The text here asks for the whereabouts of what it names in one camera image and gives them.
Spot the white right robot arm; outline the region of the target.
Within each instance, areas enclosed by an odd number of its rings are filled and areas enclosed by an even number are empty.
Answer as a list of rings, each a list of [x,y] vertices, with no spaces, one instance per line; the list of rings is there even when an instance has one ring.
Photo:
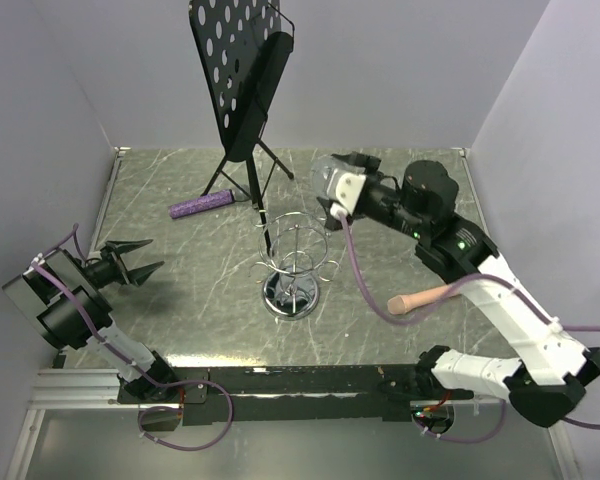
[[[464,390],[510,404],[523,418],[548,428],[565,421],[600,376],[600,347],[587,347],[529,294],[489,236],[456,211],[457,182],[437,161],[408,164],[403,179],[384,184],[379,158],[359,152],[314,160],[310,178],[328,230],[343,230],[356,281],[368,305],[385,314],[364,283],[351,223],[369,218],[416,242],[415,254],[445,283],[412,297],[426,317],[460,294],[490,321],[515,351],[490,358],[435,346],[421,355],[416,385],[428,398]]]

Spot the clear wine glass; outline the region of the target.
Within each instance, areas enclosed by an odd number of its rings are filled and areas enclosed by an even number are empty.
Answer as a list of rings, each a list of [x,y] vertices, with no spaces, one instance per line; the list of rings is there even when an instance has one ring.
[[[336,198],[336,185],[342,175],[351,173],[351,167],[335,155],[323,155],[311,163],[310,183],[316,196],[325,200]]]

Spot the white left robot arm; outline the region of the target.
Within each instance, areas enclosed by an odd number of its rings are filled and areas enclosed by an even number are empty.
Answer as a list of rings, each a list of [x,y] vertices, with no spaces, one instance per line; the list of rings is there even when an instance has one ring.
[[[93,258],[80,260],[57,247],[2,286],[3,292],[52,347],[85,349],[118,372],[131,398],[164,402],[177,395],[178,378],[158,352],[130,338],[111,317],[101,290],[113,283],[142,286],[164,263],[130,269],[123,256],[152,241],[107,241]]]

